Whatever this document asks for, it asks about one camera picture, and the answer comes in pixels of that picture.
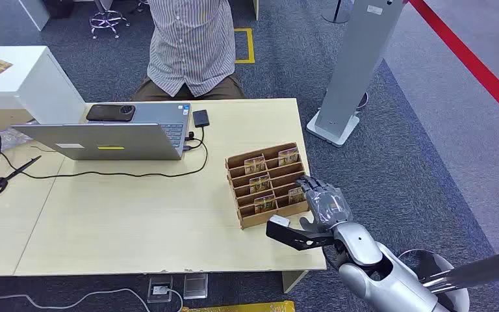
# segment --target white pillar base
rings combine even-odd
[[[318,117],[318,111],[315,116],[311,119],[311,121],[307,124],[307,130],[308,132],[316,135],[317,137],[321,138],[322,140],[327,141],[328,143],[340,148],[345,141],[347,141],[347,138],[349,138],[349,135],[353,130],[357,127],[357,124],[359,124],[360,119],[356,117],[355,115],[351,115],[351,118],[349,118],[349,122],[347,123],[347,126],[345,127],[345,130],[343,130],[343,133],[341,136],[335,136],[331,134],[330,132],[327,132],[326,130],[317,127],[315,125],[316,119]]]

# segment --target silver laptop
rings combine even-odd
[[[74,160],[179,160],[188,110],[182,104],[138,104],[129,123],[13,125],[28,137]]]

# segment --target black phone case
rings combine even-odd
[[[133,120],[136,107],[128,114],[121,112],[123,106],[126,105],[93,105],[87,114],[86,119],[90,122],[130,122]]]

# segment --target robotic arm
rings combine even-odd
[[[352,293],[379,312],[448,312],[416,274],[384,245],[376,242],[353,215],[341,190],[309,176],[297,180],[314,220],[301,218],[303,231],[273,216],[266,234],[297,250],[334,245],[339,276]]]

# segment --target brown pants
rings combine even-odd
[[[189,101],[199,99],[244,99],[244,91],[240,85],[240,81],[235,74],[232,74],[210,92],[202,96],[195,97],[192,95],[186,84],[183,84],[175,97],[169,96],[164,90],[158,87],[149,77],[146,77],[138,90],[134,93],[133,101]]]

